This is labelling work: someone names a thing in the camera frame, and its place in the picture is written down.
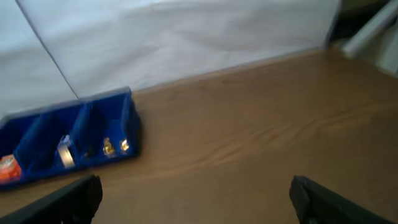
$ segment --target wooden table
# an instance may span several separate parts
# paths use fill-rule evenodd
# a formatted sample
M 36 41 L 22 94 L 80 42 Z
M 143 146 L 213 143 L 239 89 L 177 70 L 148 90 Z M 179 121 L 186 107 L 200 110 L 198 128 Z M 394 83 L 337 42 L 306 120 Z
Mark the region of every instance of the wooden table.
M 299 174 L 398 222 L 398 80 L 335 52 L 253 67 L 135 93 L 140 158 L 3 192 L 0 215 L 94 173 L 93 223 L 298 223 Z

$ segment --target blue tray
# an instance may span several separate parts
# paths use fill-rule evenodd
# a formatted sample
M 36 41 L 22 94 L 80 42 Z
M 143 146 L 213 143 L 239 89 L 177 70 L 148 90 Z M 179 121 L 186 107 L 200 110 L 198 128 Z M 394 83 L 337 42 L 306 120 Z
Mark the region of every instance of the blue tray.
M 13 154 L 22 175 L 19 180 L 0 182 L 0 190 L 138 155 L 140 119 L 130 89 L 66 104 L 12 117 L 2 125 L 0 157 Z M 66 135 L 75 163 L 72 168 L 65 168 L 57 151 Z M 104 138 L 116 151 L 112 156 L 103 151 Z M 124 151 L 125 139 L 129 148 Z

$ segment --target thin black wire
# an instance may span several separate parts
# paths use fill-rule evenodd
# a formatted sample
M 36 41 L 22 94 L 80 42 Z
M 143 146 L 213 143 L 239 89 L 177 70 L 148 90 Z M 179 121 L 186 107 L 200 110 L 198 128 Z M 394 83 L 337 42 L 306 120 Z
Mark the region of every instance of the thin black wire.
M 76 98 L 79 99 L 79 96 L 76 94 L 76 92 L 73 90 L 72 86 L 69 84 L 67 78 L 65 77 L 65 75 L 63 74 L 61 68 L 59 67 L 58 63 L 55 61 L 53 55 L 51 54 L 51 52 L 49 51 L 49 49 L 47 48 L 47 46 L 44 44 L 42 38 L 40 37 L 40 35 L 37 33 L 32 21 L 30 20 L 30 18 L 28 17 L 27 13 L 25 12 L 24 8 L 22 7 L 22 5 L 20 4 L 19 0 L 16 0 L 16 3 L 19 7 L 19 9 L 21 10 L 21 13 L 24 15 L 27 23 L 30 25 L 30 28 L 32 28 L 33 33 L 35 34 L 36 38 L 39 40 L 39 42 L 41 43 L 41 45 L 43 46 L 44 50 L 48 53 L 48 55 L 50 56 L 51 60 L 53 61 L 53 63 L 55 64 L 55 66 L 57 67 L 58 71 L 60 71 L 61 76 L 63 77 L 63 79 L 65 80 L 65 82 L 67 83 L 67 85 L 69 86 L 69 88 L 71 89 L 71 91 L 73 92 L 73 94 L 76 96 Z

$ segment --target white backdrop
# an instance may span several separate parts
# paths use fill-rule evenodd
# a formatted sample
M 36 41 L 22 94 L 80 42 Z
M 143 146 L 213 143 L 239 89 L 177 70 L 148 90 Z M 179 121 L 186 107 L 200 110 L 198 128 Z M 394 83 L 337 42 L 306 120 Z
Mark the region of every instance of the white backdrop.
M 19 0 L 78 96 L 321 47 L 338 0 Z
M 14 0 L 0 1 L 0 118 L 76 99 Z

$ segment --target orange object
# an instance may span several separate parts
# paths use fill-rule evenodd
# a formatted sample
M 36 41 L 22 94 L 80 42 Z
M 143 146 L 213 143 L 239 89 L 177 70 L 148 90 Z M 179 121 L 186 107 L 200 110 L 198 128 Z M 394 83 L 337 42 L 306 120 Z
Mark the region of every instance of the orange object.
M 0 159 L 0 183 L 19 180 L 21 173 L 21 167 L 14 155 L 3 156 Z

